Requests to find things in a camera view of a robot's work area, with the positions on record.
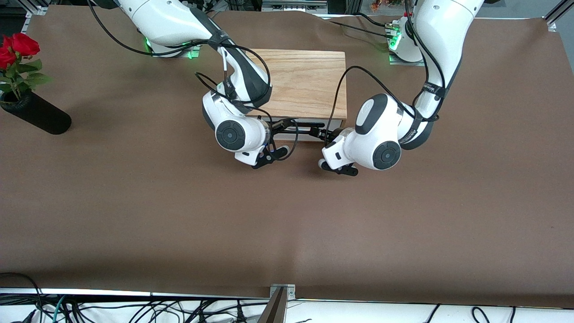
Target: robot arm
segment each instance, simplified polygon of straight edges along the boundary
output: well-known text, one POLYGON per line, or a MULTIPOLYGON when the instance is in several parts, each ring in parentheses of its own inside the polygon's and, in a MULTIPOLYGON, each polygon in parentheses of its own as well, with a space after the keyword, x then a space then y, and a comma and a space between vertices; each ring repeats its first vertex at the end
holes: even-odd
POLYGON ((399 161, 401 149, 414 149, 426 142, 433 125, 428 119, 436 116, 454 80, 468 27, 483 2, 417 1, 412 20, 420 40, 413 36, 407 18, 402 18, 399 23, 404 36, 394 50, 406 61, 424 59, 427 79, 413 102, 416 111, 387 94, 373 96, 361 107, 355 128, 343 130, 323 148, 321 168, 337 171, 358 163, 373 170, 385 170, 399 161), (410 114, 398 105, 403 105, 410 114))
POLYGON ((221 147, 235 158, 255 165, 269 141, 265 121, 245 116, 271 97, 267 73, 261 70, 213 20, 178 0, 117 0, 139 31, 153 44, 172 47, 206 40, 234 69, 234 73, 203 97, 203 116, 221 147))

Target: wood grain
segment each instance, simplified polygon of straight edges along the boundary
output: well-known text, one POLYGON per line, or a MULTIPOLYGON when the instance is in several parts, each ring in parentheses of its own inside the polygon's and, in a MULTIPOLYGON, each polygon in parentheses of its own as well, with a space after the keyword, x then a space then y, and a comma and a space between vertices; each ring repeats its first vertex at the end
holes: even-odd
MULTIPOLYGON (((271 100, 262 108, 276 117, 329 118, 335 91, 345 72, 345 53, 254 49, 271 72, 271 100)), ((248 56, 261 68, 259 60, 248 56)), ((347 118, 347 86, 343 80, 333 119, 347 118)))

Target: black vase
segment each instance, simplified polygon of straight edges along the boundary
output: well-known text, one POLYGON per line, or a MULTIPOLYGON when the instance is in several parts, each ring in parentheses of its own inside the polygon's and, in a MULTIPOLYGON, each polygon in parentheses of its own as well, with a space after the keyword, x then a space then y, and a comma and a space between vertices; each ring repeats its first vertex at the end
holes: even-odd
POLYGON ((8 102, 0 103, 4 110, 51 134, 62 134, 72 124, 72 118, 66 112, 31 90, 22 93, 20 100, 13 92, 4 93, 0 101, 8 102))

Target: green led light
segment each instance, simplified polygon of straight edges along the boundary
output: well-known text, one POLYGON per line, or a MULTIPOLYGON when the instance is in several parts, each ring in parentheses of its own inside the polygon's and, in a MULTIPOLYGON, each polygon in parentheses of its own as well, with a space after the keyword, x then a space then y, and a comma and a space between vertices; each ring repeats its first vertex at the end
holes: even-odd
POLYGON ((199 49, 193 48, 191 51, 187 52, 187 58, 194 59, 199 57, 199 49))

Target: brown table surface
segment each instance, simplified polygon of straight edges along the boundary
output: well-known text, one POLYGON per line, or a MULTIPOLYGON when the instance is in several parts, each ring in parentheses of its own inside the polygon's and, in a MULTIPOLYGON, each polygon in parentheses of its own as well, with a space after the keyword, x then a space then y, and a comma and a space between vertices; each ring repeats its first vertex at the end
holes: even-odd
MULTIPOLYGON (((98 12, 141 46, 119 10, 98 12)), ((407 102, 424 80, 389 66, 377 36, 304 13, 215 21, 251 48, 344 51, 407 102)), ((55 78, 38 93, 73 126, 51 136, 0 114, 2 271, 41 287, 265 296, 294 283, 304 298, 574 303, 574 77, 542 19, 476 20, 429 141, 356 178, 320 170, 320 144, 257 171, 221 149, 193 75, 219 79, 209 48, 137 55, 86 7, 52 6, 29 35, 55 78)), ((358 71, 347 89, 351 124, 382 90, 358 71)))

